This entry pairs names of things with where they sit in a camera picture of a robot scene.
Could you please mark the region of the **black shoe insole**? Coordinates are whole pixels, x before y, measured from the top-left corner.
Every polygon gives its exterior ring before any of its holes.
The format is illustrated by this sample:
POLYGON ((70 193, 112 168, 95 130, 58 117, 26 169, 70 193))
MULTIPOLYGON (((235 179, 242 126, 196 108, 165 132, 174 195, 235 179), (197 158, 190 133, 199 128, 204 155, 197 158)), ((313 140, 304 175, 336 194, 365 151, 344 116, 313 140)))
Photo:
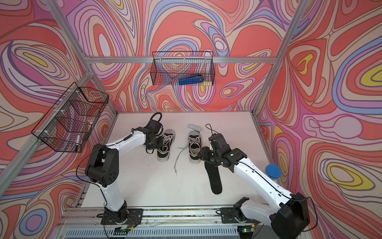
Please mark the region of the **black shoe insole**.
POLYGON ((222 183, 218 167, 215 167, 212 164, 205 162, 205 169, 209 177, 212 192, 216 195, 221 194, 222 183))

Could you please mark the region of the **black white sneaker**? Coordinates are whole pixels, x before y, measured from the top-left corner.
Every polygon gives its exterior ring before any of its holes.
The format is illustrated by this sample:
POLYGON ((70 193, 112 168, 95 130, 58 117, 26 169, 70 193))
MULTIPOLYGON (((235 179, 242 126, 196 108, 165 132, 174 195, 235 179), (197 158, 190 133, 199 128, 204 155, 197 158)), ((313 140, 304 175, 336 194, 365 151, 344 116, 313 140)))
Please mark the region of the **black white sneaker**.
POLYGON ((167 129, 163 132, 163 145, 157 149, 157 159, 160 162, 165 162, 169 159, 170 149, 175 140, 175 131, 173 129, 167 129))
POLYGON ((175 171, 176 175, 178 175, 178 173, 177 173, 177 163, 178 163, 178 160, 179 160, 181 154, 186 149, 189 152, 190 163, 198 164, 198 163, 201 162, 201 159, 199 157, 199 153, 202 150, 202 142, 201 142, 201 135, 200 135, 199 131, 196 131, 196 130, 190 131, 190 133, 188 135, 188 143, 187 143, 187 145, 185 147, 183 147, 181 149, 181 151, 179 152, 179 154, 177 155, 175 163, 174 163, 174 171, 175 171))

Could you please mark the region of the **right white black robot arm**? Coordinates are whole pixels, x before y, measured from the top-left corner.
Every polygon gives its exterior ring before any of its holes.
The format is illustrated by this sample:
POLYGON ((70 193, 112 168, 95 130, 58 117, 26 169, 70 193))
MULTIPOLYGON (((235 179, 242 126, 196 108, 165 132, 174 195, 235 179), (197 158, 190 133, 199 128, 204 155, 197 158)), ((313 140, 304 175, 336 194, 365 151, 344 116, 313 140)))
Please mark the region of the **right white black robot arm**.
POLYGON ((310 224, 307 198, 284 189, 262 172, 240 149, 231 149, 224 136, 214 133, 210 146, 202 148, 200 159, 214 167, 223 166, 251 185, 266 205, 243 197, 230 214, 238 222, 257 221, 272 227, 280 239, 296 239, 310 224))

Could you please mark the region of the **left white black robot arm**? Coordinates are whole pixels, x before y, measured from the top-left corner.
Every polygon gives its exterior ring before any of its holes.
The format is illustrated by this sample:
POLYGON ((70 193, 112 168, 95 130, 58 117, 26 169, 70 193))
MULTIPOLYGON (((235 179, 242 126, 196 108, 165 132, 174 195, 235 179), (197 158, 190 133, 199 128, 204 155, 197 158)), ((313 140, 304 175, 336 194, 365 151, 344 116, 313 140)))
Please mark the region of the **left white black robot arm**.
POLYGON ((141 145, 145 146, 147 153, 162 147, 163 125, 160 119, 150 118, 146 126, 133 128, 127 136, 109 144, 97 144, 93 147, 85 175, 100 189, 103 196, 103 225, 128 223, 130 213, 117 185, 119 157, 141 145))

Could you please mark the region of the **small grey white device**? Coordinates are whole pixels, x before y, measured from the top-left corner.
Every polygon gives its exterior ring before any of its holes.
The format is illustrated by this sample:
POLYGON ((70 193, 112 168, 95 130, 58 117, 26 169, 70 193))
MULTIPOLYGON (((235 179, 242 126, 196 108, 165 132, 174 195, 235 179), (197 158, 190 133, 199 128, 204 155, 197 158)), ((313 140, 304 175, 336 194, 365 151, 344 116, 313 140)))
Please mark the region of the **small grey white device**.
POLYGON ((194 124, 189 124, 188 129, 191 131, 201 132, 201 128, 199 126, 194 125, 194 124))

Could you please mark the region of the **blue tool in basket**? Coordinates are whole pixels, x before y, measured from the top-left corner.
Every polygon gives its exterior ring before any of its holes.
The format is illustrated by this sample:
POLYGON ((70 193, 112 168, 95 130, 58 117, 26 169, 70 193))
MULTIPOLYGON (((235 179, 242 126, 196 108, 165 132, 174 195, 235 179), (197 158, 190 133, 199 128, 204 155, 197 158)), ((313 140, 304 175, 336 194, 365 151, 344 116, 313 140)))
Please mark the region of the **blue tool in basket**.
POLYGON ((204 82, 205 79, 202 74, 192 74, 179 79, 179 85, 192 85, 204 82))

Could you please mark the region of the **yellow item in basket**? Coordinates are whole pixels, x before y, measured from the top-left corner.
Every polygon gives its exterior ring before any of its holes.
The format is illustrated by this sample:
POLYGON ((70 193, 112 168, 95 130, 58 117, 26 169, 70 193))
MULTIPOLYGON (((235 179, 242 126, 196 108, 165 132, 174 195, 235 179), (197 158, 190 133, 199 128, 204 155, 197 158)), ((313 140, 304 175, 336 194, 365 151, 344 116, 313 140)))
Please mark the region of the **yellow item in basket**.
POLYGON ((212 86, 213 82, 203 82, 201 83, 202 86, 212 86))

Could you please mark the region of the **white marker in basket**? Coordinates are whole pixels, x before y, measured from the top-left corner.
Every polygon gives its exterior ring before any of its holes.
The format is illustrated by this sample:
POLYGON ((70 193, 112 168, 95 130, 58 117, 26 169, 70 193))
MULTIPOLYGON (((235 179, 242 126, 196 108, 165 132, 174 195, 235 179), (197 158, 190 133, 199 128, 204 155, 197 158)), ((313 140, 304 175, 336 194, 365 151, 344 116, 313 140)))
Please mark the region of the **white marker in basket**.
POLYGON ((76 138, 75 152, 78 152, 79 150, 79 142, 80 142, 80 135, 78 134, 76 138))

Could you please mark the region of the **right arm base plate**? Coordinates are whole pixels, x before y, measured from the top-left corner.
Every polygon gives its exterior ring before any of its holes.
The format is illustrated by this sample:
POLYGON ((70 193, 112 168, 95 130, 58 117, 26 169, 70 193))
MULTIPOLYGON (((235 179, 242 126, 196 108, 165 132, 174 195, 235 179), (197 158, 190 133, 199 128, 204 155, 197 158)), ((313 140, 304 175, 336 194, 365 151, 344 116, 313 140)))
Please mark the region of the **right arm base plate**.
POLYGON ((221 216, 223 224, 233 224, 233 223, 252 223, 255 225, 260 224, 260 222, 254 219, 248 219, 244 216, 239 208, 234 207, 223 207, 215 211, 221 216))

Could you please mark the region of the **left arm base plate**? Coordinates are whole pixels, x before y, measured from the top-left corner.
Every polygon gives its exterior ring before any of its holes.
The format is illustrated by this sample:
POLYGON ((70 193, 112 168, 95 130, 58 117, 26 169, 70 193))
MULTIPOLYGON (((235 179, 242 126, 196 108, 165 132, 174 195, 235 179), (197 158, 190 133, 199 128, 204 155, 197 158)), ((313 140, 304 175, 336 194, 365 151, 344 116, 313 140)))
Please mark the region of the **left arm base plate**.
POLYGON ((121 208, 118 211, 111 211, 107 208, 98 214, 102 225, 140 225, 142 221, 142 209, 121 208))

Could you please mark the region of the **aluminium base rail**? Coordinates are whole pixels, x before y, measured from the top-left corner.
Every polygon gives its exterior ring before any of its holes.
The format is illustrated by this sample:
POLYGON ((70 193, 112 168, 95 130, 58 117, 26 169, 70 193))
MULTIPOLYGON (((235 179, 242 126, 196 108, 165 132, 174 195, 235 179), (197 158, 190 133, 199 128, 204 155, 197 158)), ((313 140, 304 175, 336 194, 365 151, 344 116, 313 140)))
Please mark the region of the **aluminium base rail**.
MULTIPOLYGON (((220 226, 223 225, 221 216, 215 211, 230 205, 207 205, 207 206, 174 206, 174 207, 128 207, 129 209, 142 209, 141 226, 220 226)), ((97 215, 104 212, 103 207, 78 207, 64 211, 59 225, 64 224, 89 224, 100 226, 101 218, 97 215)), ((230 225, 246 225, 252 223, 233 223, 230 225)))

